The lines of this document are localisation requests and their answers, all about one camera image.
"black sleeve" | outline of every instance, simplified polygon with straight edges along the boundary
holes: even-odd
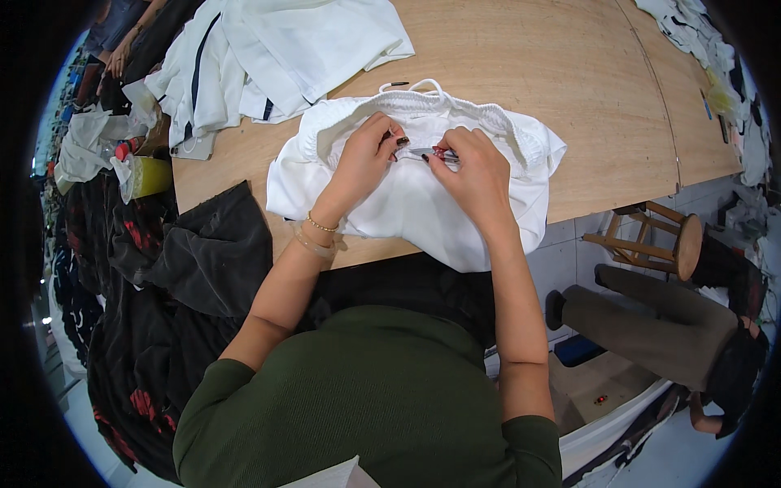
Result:
[[[738,426],[738,419],[734,415],[722,415],[722,429],[716,434],[716,439],[721,439],[724,436],[735,432]]]

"plastic cup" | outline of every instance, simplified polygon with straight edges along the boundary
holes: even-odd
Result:
[[[162,159],[128,155],[130,178],[119,187],[126,204],[134,198],[146,197],[166,191],[173,182],[171,164]]]

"hand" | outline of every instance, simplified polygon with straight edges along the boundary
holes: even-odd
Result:
[[[444,133],[440,148],[458,153],[461,167],[448,168],[442,159],[426,155],[434,176],[453,196],[458,206],[477,225],[484,238],[513,229],[515,217],[510,209],[510,163],[480,129],[456,127]]]
[[[388,131],[393,135],[385,137]],[[318,197],[312,219],[323,226],[338,223],[350,207],[380,183],[400,140],[402,146],[407,141],[404,131],[389,116],[382,112],[370,116],[344,145],[339,166]],[[315,219],[315,213],[325,223]]]
[[[127,66],[127,60],[130,58],[130,46],[133,44],[133,40],[136,37],[137,30],[135,28],[130,29],[125,38],[111,53],[109,62],[105,65],[105,70],[111,73],[115,78],[121,78],[125,73],[125,67]]]

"stool leg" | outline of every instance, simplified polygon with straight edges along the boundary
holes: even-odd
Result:
[[[669,232],[674,236],[677,236],[680,233],[681,228],[673,226],[672,224],[668,224],[667,222],[662,222],[658,219],[652,219],[651,217],[645,215],[644,213],[636,214],[633,213],[629,215],[631,219],[635,219],[637,221],[647,223],[649,226],[656,227],[657,229],[662,229],[665,232]]]
[[[670,219],[673,222],[678,224],[682,224],[683,220],[686,218],[685,215],[679,214],[678,212],[672,210],[671,208],[662,207],[660,204],[653,201],[646,201],[645,208],[651,210],[652,212],[656,212],[660,216]]]
[[[620,240],[613,237],[595,236],[593,234],[584,234],[583,240],[588,240],[589,242],[594,242],[596,244],[602,244],[608,248],[621,248],[626,249],[627,251],[637,251],[640,254],[666,259],[667,261],[674,260],[672,251],[669,249],[655,248],[654,246],[632,242],[631,240]]]

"wrist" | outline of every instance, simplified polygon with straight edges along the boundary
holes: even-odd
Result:
[[[315,201],[315,205],[309,212],[309,217],[323,227],[333,229],[339,227],[339,222],[344,216],[346,208],[338,200],[329,198],[323,192]]]
[[[520,231],[515,216],[510,210],[500,215],[492,215],[489,219],[477,224],[488,247],[506,244],[509,241],[520,240]]]

